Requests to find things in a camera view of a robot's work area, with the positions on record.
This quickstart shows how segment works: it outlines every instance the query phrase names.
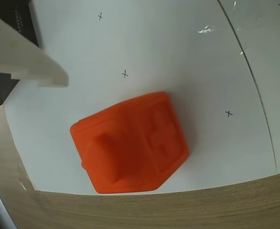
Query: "printed cross mark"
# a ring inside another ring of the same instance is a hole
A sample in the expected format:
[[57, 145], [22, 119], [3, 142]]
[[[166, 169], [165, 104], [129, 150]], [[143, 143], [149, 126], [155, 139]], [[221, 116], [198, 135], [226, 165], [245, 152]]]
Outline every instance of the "printed cross mark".
[[126, 70], [124, 71], [124, 73], [122, 73], [122, 75], [124, 75], [124, 78], [125, 78], [125, 76], [128, 76], [128, 75], [126, 74]]
[[99, 21], [100, 21], [100, 20], [101, 20], [101, 18], [102, 18], [102, 13], [101, 13], [100, 15], [98, 15], [98, 17], [100, 18], [100, 19], [99, 19]]
[[229, 117], [230, 115], [233, 115], [230, 111], [226, 111], [226, 113], [228, 114], [228, 117]]

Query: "transparent plastic film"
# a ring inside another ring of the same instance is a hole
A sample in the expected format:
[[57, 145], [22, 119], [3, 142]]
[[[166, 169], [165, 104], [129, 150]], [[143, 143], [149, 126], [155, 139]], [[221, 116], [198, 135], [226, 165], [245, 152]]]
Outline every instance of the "transparent plastic film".
[[243, 54], [248, 46], [249, 30], [258, 30], [264, 24], [264, 0], [220, 0], [242, 45]]

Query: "orange rubber object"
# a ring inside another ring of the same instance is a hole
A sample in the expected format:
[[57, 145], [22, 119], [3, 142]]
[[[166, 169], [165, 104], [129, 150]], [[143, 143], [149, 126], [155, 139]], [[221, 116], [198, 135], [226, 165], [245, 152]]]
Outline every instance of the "orange rubber object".
[[70, 133], [98, 193], [157, 189], [189, 156], [164, 92], [109, 107], [74, 124]]

